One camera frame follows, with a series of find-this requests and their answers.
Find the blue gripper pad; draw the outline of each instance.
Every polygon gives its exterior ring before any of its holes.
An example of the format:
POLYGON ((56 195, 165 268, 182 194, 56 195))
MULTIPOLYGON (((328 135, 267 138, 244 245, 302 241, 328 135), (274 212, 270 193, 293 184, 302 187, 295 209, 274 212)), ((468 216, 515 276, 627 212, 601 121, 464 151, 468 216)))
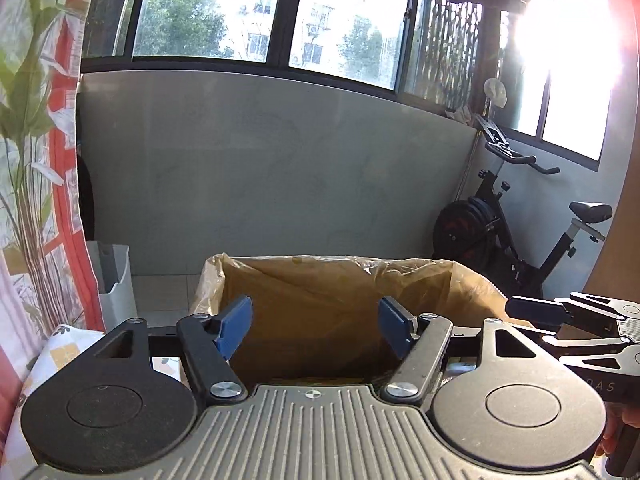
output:
POLYGON ((416 317, 388 296, 378 303, 378 327, 398 359, 404 359, 418 339, 416 317))
POLYGON ((253 317, 254 307, 248 296, 241 296, 220 314, 214 316, 214 319, 220 322, 220 334, 215 344, 226 360, 231 359, 242 339, 249 332, 253 317))
POLYGON ((505 311, 509 317, 548 326, 559 327, 563 323, 571 323, 573 319, 561 303, 533 300, 521 296, 513 296, 507 301, 505 311))

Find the bike handlebar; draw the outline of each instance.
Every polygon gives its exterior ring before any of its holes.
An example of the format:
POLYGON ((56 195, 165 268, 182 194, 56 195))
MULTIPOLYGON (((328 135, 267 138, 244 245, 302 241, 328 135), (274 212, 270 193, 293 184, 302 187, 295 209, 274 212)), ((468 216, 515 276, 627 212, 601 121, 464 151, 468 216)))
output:
POLYGON ((519 153, 512 152, 511 150, 507 151, 504 147, 501 147, 498 144, 492 144, 490 142, 486 142, 484 146, 491 153, 499 156, 504 162, 508 162, 510 164, 535 164, 536 163, 535 155, 523 156, 523 155, 520 155, 519 153))
POLYGON ((522 155, 521 153, 514 152, 511 148, 494 144, 489 141, 485 142, 484 146, 489 152, 500 157, 504 162, 508 162, 509 164, 527 164, 538 173, 542 173, 544 175, 560 173, 560 168, 558 167, 546 169, 537 165, 537 158, 535 155, 522 155))

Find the white wall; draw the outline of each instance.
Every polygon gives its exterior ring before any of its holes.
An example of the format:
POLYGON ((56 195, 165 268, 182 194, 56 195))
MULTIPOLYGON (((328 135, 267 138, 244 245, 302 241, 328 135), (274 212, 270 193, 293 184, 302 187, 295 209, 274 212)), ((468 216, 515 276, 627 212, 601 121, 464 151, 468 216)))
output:
MULTIPOLYGON (((514 243, 520 257, 535 266, 544 262, 558 238, 569 227, 574 216, 569 211, 570 202, 604 202, 611 204, 615 210, 620 199, 636 126, 638 45, 630 0, 610 0, 610 4, 623 35, 620 51, 623 69, 611 94, 598 171, 587 170, 526 144, 511 142, 512 148, 517 152, 537 156, 541 166, 559 166, 561 173, 545 176, 528 166, 505 164, 499 174, 497 186, 502 180, 511 184, 511 190, 504 195, 501 203, 514 243)), ((478 188, 478 170, 491 169, 498 160, 483 145, 482 142, 474 154, 465 195, 475 193, 478 188)), ((606 234, 609 226, 610 221, 607 221, 595 227, 606 234)), ((595 244, 585 232, 580 232, 574 246, 577 249, 575 256, 564 257, 546 280, 546 298, 564 298, 570 292, 581 291, 587 282, 602 244, 595 244)))
POLYGON ((134 274, 234 256, 431 253, 471 128, 339 89, 252 75, 84 76, 96 235, 134 274))

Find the person's hand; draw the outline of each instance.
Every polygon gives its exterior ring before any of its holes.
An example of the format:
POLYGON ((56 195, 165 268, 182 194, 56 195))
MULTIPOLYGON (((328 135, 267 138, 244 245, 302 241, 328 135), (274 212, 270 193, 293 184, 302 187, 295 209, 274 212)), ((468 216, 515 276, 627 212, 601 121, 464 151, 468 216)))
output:
POLYGON ((618 445, 619 429, 623 424, 640 428, 640 408, 623 406, 622 404, 606 403, 607 423, 604 427, 602 440, 598 444, 596 456, 610 455, 618 445))

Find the gripper base plate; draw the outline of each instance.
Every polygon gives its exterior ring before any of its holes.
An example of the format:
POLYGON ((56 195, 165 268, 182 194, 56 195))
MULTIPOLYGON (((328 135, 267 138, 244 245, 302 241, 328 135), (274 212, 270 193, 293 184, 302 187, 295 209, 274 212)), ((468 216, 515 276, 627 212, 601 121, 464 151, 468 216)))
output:
MULTIPOLYGON (((41 465, 27 480, 86 475, 41 465)), ((596 480, 584 464, 546 474, 508 474, 443 446, 417 408, 380 401, 368 386, 260 386, 235 406, 209 408, 160 460, 92 478, 113 480, 596 480)))

